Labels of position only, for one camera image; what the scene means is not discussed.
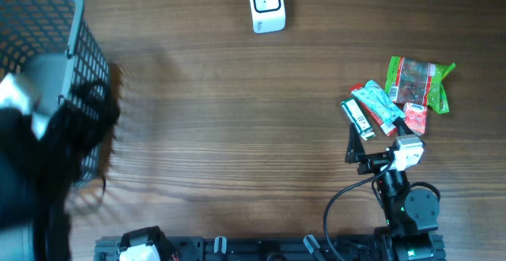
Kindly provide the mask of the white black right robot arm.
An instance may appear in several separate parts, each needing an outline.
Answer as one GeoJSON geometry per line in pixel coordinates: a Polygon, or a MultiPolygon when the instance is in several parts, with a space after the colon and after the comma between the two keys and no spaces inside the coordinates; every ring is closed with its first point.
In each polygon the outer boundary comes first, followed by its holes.
{"type": "Polygon", "coordinates": [[[402,119],[395,120],[398,136],[380,153],[367,154],[356,127],[349,128],[345,162],[357,163],[357,173],[372,174],[376,199],[387,225],[375,229],[375,257],[390,261],[445,260],[444,241],[436,234],[440,213],[439,190],[426,182],[411,183],[409,167],[420,163],[425,144],[402,119]]]}

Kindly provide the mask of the red coffee stick sachet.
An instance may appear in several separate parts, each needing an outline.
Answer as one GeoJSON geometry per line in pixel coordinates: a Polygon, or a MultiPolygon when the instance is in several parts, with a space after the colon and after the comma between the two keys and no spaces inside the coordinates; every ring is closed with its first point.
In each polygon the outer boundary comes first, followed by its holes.
{"type": "MultiPolygon", "coordinates": [[[[361,83],[358,83],[356,85],[354,85],[351,89],[350,89],[350,92],[352,92],[354,89],[359,89],[359,88],[362,88],[364,87],[365,85],[361,84],[361,83]]],[[[394,132],[396,132],[396,128],[394,126],[393,123],[385,123],[379,116],[377,116],[376,114],[374,114],[367,106],[365,106],[363,103],[361,103],[361,107],[368,112],[369,115],[372,116],[373,120],[378,124],[379,128],[381,129],[381,131],[386,135],[386,136],[391,136],[393,135],[394,132]]]]}

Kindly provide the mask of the green white gum pack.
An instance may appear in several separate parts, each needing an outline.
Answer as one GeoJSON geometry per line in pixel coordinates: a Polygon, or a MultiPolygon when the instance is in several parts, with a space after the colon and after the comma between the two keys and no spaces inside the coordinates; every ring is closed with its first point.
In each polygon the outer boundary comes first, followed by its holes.
{"type": "Polygon", "coordinates": [[[355,98],[349,98],[342,101],[341,107],[346,116],[357,129],[357,132],[362,139],[369,140],[376,136],[372,129],[371,123],[369,122],[368,118],[362,111],[361,106],[355,98]]]}

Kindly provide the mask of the green candy bag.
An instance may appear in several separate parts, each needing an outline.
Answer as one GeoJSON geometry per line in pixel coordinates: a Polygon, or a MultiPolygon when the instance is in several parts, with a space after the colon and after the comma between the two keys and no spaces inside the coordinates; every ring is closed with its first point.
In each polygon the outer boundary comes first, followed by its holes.
{"type": "Polygon", "coordinates": [[[446,114],[450,109],[442,81],[455,68],[454,62],[441,65],[392,56],[384,89],[396,104],[419,104],[437,114],[446,114]]]}

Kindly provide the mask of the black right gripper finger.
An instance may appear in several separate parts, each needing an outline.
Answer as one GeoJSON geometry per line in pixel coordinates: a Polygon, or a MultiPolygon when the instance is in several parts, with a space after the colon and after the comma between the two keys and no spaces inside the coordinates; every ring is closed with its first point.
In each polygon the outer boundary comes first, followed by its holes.
{"type": "Polygon", "coordinates": [[[396,118],[393,124],[398,132],[398,136],[413,134],[413,131],[407,126],[403,118],[396,118]]]}
{"type": "Polygon", "coordinates": [[[349,141],[346,150],[345,162],[348,164],[359,163],[366,160],[366,154],[355,124],[349,125],[349,141]]]}

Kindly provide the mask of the teal tissue pack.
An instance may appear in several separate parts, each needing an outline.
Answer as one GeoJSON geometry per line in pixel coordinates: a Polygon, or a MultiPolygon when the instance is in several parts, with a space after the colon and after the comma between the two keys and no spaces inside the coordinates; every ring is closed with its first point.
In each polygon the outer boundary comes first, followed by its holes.
{"type": "Polygon", "coordinates": [[[373,80],[368,81],[362,88],[354,89],[351,94],[385,123],[393,123],[397,118],[404,119],[406,117],[404,112],[373,80]]]}

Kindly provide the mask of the orange snack packet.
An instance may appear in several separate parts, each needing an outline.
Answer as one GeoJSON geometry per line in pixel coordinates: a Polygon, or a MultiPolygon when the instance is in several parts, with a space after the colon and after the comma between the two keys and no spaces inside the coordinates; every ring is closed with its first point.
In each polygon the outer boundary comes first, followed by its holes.
{"type": "Polygon", "coordinates": [[[425,133],[428,108],[414,103],[405,103],[403,111],[405,113],[405,123],[415,134],[425,133]]]}

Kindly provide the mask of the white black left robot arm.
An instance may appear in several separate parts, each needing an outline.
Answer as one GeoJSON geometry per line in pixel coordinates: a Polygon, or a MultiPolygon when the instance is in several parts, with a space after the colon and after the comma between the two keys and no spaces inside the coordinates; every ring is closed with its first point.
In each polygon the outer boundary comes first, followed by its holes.
{"type": "Polygon", "coordinates": [[[1,110],[1,258],[69,260],[66,199],[81,174],[81,160],[116,124],[120,110],[110,85],[82,83],[70,94],[96,112],[92,118],[69,102],[50,118],[41,138],[32,116],[1,110]]]}

